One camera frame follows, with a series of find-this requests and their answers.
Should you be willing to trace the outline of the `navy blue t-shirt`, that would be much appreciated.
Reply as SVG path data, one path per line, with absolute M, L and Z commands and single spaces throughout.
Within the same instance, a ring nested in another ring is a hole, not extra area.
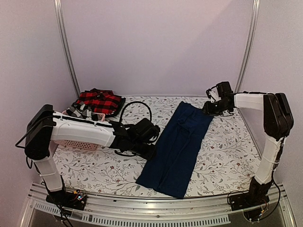
M 180 102 L 156 142 L 155 157 L 146 162 L 136 183 L 174 198 L 184 198 L 212 120 L 201 109 Z

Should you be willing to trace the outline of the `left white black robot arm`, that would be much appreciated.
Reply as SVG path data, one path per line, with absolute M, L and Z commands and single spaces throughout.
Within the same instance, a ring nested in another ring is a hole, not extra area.
M 64 115 L 45 104 L 27 125 L 25 135 L 15 144 L 24 150 L 47 190 L 46 201 L 59 209 L 84 210 L 87 195 L 81 190 L 68 192 L 62 176 L 53 160 L 51 143 L 70 140 L 92 143 L 115 149 L 121 155 L 131 151 L 135 156 L 150 160 L 155 156 L 154 142 L 158 139 L 160 128 L 152 123 L 152 118 L 143 118 L 136 124 L 117 122 L 96 122 Z

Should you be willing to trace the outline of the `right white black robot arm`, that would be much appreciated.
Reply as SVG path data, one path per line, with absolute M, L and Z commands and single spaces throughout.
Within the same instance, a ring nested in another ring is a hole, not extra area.
M 242 210 L 269 202 L 268 190 L 274 181 L 285 139 L 294 125 L 293 115 L 284 93 L 240 92 L 232 91 L 230 83 L 224 81 L 214 86 L 216 91 L 207 89 L 209 98 L 204 104 L 203 112 L 219 116 L 223 112 L 232 113 L 237 109 L 253 109 L 263 113 L 265 147 L 260 165 L 250 181 L 249 191 L 229 196 L 227 201 L 232 210 Z

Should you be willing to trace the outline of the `pink plastic laundry basket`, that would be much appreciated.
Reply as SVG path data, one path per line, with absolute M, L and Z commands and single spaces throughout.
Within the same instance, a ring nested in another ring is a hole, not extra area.
M 71 117 L 54 112 L 51 140 L 60 145 L 95 150 L 97 146 L 109 147 L 113 142 L 113 128 L 107 122 Z

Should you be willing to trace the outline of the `red black plaid shirt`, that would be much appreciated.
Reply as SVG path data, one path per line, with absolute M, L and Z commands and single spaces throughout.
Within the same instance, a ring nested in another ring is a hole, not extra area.
M 81 92 L 76 104 L 84 103 L 94 113 L 105 114 L 105 117 L 115 117 L 122 110 L 126 99 L 115 95 L 112 90 L 100 90 L 93 88 Z

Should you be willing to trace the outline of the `floral patterned table mat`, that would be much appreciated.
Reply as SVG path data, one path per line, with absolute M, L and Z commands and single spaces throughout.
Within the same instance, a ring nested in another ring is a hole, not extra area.
M 204 97 L 128 96 L 123 123 L 151 117 L 163 129 L 180 102 L 202 108 L 205 101 Z M 122 196 L 161 197 L 161 193 L 136 183 L 145 165 L 140 157 L 119 156 L 105 147 L 89 151 L 60 145 L 53 158 L 66 187 Z M 202 141 L 186 196 L 248 190 L 259 163 L 258 151 L 239 112 L 215 117 Z

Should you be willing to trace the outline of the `black white checkered cloth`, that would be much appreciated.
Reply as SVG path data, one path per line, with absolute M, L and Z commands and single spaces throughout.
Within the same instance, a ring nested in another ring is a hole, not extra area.
M 66 115 L 81 119 L 96 120 L 97 117 L 92 109 L 85 104 L 75 104 L 66 110 Z

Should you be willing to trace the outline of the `front aluminium rail base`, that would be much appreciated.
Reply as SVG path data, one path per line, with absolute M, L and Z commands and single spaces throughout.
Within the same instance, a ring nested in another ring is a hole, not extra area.
M 284 187 L 272 187 L 269 203 L 232 210 L 231 194 L 174 198 L 127 197 L 89 193 L 84 210 L 66 208 L 65 214 L 46 201 L 43 185 L 32 184 L 21 227 L 297 227 L 299 223 Z

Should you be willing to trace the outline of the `right aluminium frame post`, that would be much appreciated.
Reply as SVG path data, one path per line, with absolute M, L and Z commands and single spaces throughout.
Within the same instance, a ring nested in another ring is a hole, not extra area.
M 248 37 L 246 41 L 246 46 L 244 50 L 244 55 L 241 62 L 240 72 L 235 86 L 235 92 L 238 93 L 241 90 L 242 84 L 244 82 L 244 77 L 246 69 L 249 63 L 250 52 L 253 47 L 254 36 L 256 32 L 256 27 L 258 23 L 258 14 L 259 14 L 260 0 L 252 1 L 251 17 L 248 30 Z

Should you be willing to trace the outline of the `aluminium frame post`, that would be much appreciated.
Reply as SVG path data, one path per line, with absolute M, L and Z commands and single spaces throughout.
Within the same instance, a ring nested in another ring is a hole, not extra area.
M 53 2 L 54 2 L 56 20 L 57 20 L 58 29 L 59 29 L 59 35 L 60 35 L 60 39 L 62 42 L 63 53 L 64 53 L 64 56 L 66 59 L 69 75 L 71 77 L 72 86 L 73 86 L 76 97 L 79 97 L 80 96 L 80 86 L 79 86 L 75 68 L 73 65 L 68 37 L 67 37 L 67 33 L 66 33 L 64 17 L 63 17 L 63 10 L 62 10 L 62 1 L 54 0 Z
M 240 72 L 235 86 L 235 92 L 238 93 L 241 90 L 242 84 L 244 82 L 244 77 L 246 69 L 249 63 L 250 52 L 253 47 L 254 36 L 256 32 L 256 27 L 258 23 L 258 14 L 259 14 L 260 0 L 252 1 L 251 17 L 248 30 L 248 37 L 246 41 L 246 46 L 244 50 L 244 55 L 241 62 Z

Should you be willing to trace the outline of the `left aluminium frame post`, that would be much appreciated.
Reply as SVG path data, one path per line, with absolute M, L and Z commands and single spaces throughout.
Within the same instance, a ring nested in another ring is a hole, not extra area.
M 63 17 L 63 10 L 62 10 L 62 1 L 54 0 L 53 2 L 54 2 L 56 20 L 57 20 L 58 29 L 59 29 L 59 35 L 60 35 L 60 39 L 62 42 L 63 53 L 64 53 L 64 56 L 66 59 L 69 75 L 71 77 L 72 86 L 73 86 L 76 97 L 79 97 L 80 96 L 80 86 L 79 86 L 75 68 L 73 65 L 68 37 L 67 37 L 67 33 L 66 33 L 64 17 Z

